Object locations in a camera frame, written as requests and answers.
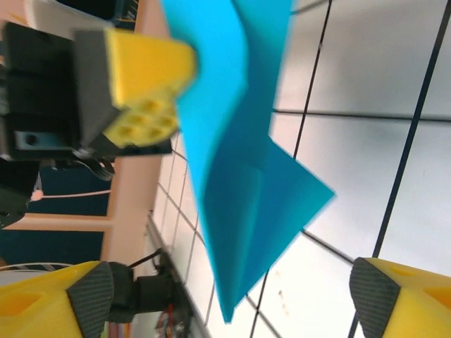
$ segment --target cable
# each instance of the cable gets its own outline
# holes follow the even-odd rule
[[[91,170],[91,173],[94,174],[94,176],[103,181],[111,181],[116,174],[111,162],[104,158],[100,158],[99,160],[76,160],[75,162],[84,165]]]
[[[131,268],[131,269],[136,268],[137,266],[139,266],[139,265],[141,265],[141,264],[153,259],[153,257],[157,257],[162,252],[163,252],[163,250],[161,248],[157,249],[154,253],[151,253],[147,257],[141,258],[140,260],[134,262],[133,264],[130,264],[128,267]]]

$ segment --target folded blue paper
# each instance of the folded blue paper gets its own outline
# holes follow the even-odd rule
[[[333,196],[268,136],[291,2],[163,0],[172,36],[198,55],[178,114],[226,322]]]

